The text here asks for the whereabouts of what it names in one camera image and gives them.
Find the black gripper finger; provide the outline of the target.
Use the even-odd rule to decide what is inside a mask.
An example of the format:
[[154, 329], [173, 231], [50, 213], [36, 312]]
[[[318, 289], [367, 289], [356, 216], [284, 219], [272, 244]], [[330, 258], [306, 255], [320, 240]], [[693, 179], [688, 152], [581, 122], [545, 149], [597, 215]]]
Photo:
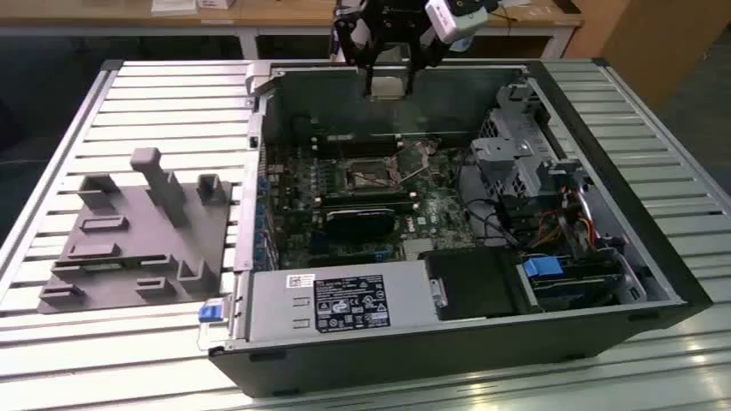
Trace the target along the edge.
[[365, 80], [362, 95], [371, 96], [373, 64], [377, 49], [373, 39], [369, 19], [375, 1], [336, 1], [333, 9], [333, 33], [342, 53], [344, 62], [364, 70]]
[[449, 52], [449, 44], [441, 42], [433, 27], [428, 27], [424, 33], [409, 41], [408, 46], [405, 95], [411, 95], [413, 92], [417, 72], [427, 67], [437, 67]]

